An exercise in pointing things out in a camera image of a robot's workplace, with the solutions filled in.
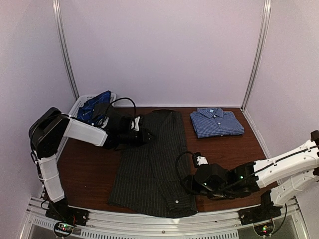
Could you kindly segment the black pinstriped long sleeve shirt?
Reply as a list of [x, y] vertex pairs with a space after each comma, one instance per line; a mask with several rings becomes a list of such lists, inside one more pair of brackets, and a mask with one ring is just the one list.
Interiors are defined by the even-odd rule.
[[122, 150], [107, 203], [155, 217], [180, 218], [197, 213], [194, 195], [180, 184], [178, 173], [191, 173], [182, 113], [154, 110], [143, 126], [155, 139], [139, 147]]

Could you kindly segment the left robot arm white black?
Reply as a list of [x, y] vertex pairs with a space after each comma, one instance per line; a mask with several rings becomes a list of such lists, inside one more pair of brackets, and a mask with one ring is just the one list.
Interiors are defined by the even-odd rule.
[[105, 149], [142, 146], [155, 138], [143, 126], [144, 121], [144, 115], [131, 116], [109, 106], [97, 124], [88, 124], [51, 107], [33, 124], [29, 130], [31, 155], [48, 199], [55, 203], [51, 210], [59, 220], [72, 216], [71, 209], [61, 202], [66, 198], [57, 168], [62, 140], [71, 138]]

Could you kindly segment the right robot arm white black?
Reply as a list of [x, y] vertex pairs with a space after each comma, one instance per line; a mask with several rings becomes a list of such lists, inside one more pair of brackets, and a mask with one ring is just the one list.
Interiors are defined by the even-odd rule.
[[270, 184], [286, 178], [281, 185], [265, 192], [256, 208], [259, 219], [267, 219], [286, 201], [319, 178], [319, 132], [311, 132], [310, 139], [282, 155], [249, 162], [232, 170], [219, 164], [209, 164], [200, 153], [190, 152], [196, 172], [182, 177], [181, 186], [192, 195], [210, 199], [245, 198]]

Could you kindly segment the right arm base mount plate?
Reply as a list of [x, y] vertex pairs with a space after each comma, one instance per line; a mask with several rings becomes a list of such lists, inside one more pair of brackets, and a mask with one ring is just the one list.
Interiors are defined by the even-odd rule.
[[239, 219], [242, 225], [253, 224], [265, 220], [269, 220], [281, 215], [281, 207], [262, 205], [241, 209], [238, 211]]

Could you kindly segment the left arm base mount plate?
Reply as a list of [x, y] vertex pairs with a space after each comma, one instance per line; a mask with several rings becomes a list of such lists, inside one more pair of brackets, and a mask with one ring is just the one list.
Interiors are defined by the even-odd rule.
[[85, 226], [88, 219], [88, 210], [78, 209], [70, 206], [49, 205], [45, 215], [48, 218], [67, 222], [72, 225]]

